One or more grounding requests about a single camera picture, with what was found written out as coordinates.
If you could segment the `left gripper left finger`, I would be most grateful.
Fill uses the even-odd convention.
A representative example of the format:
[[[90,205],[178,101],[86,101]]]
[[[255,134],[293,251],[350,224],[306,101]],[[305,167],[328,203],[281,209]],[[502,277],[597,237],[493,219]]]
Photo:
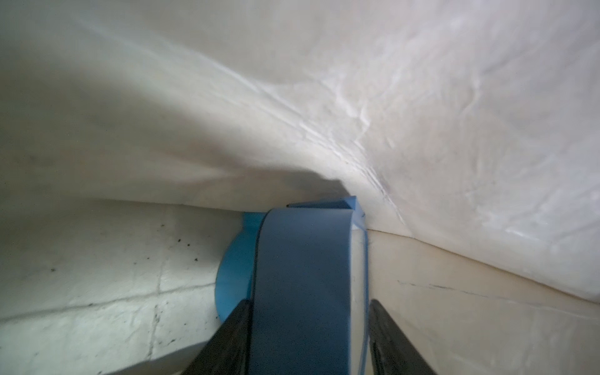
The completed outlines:
[[[225,322],[181,373],[244,375],[248,372],[253,302],[240,301]]]

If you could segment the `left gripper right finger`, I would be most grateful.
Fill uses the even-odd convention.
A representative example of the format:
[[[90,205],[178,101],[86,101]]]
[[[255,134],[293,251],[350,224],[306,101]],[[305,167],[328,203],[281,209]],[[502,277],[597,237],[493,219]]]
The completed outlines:
[[[373,373],[436,375],[382,304],[372,299],[368,328]]]

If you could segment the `bright blue plastic clock stand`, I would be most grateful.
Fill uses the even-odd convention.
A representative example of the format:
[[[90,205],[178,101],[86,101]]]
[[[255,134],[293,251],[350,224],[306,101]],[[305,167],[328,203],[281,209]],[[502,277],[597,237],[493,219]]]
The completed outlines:
[[[253,295],[256,243],[265,212],[244,212],[242,229],[228,246],[217,271],[215,302],[221,323],[240,301]]]

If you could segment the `large blue rectangular alarm clock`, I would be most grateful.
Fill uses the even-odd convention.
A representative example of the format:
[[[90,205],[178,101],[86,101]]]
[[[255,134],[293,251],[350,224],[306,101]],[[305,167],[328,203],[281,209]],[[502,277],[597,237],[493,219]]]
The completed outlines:
[[[248,372],[364,373],[368,300],[356,197],[272,209],[257,243]]]

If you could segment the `cream canvas bag orange handles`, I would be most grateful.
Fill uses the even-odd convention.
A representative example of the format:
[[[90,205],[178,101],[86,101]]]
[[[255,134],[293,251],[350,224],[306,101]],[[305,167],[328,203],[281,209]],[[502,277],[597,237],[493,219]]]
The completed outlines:
[[[598,2],[2,2],[2,373],[181,373],[242,214],[348,195],[437,372],[597,374]]]

